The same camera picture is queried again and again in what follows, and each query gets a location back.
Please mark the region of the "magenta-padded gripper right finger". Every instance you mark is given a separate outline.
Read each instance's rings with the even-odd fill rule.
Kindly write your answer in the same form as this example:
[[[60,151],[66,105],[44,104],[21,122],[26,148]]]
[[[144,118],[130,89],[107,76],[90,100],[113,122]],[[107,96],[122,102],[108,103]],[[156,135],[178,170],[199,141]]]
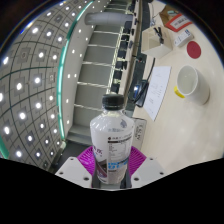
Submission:
[[[127,188],[140,188],[165,176],[165,171],[155,158],[146,157],[132,147],[125,177]]]

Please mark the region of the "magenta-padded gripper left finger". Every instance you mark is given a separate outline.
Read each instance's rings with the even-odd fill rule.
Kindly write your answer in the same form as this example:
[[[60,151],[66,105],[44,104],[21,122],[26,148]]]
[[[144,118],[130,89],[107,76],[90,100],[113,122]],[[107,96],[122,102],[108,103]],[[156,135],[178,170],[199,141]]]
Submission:
[[[77,157],[69,157],[55,175],[81,187],[91,188],[94,173],[95,159],[89,147]]]

